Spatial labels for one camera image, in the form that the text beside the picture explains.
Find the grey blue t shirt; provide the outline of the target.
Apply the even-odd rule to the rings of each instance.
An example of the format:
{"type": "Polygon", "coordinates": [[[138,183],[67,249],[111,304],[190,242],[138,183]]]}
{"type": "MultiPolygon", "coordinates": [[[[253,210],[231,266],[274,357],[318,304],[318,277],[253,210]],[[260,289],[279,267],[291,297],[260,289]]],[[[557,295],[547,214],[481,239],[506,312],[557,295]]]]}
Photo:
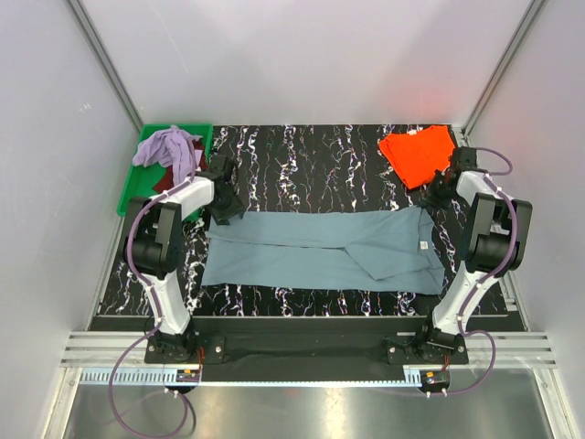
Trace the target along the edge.
{"type": "Polygon", "coordinates": [[[204,285],[437,295],[444,267],[423,209],[248,212],[213,224],[204,285]]]}

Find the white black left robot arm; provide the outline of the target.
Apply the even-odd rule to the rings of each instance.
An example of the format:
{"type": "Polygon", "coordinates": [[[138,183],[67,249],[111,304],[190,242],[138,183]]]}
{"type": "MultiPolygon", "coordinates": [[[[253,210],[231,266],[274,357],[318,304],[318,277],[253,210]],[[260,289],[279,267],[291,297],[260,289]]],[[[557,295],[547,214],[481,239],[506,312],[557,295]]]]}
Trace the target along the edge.
{"type": "Polygon", "coordinates": [[[145,361],[183,363],[203,358],[203,347],[186,309],[177,267],[184,245],[183,221],[207,209],[218,225],[244,215],[232,184],[236,162],[211,157],[207,169],[158,196],[133,197],[122,227],[118,253],[143,287],[153,310],[154,328],[146,333],[145,361]]]}

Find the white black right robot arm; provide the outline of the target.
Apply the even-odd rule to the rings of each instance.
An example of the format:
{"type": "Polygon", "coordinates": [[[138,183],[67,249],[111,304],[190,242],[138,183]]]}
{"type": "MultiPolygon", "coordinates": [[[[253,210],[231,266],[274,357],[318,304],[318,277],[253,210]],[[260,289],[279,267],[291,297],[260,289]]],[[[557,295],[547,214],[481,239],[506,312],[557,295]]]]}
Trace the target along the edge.
{"type": "Polygon", "coordinates": [[[478,167],[477,150],[457,147],[444,171],[437,171],[422,198],[428,210],[460,198],[470,206],[458,247],[460,265],[441,302],[417,332],[414,351],[435,362],[465,351],[468,321],[485,293],[524,259],[533,205],[513,198],[478,167]]]}

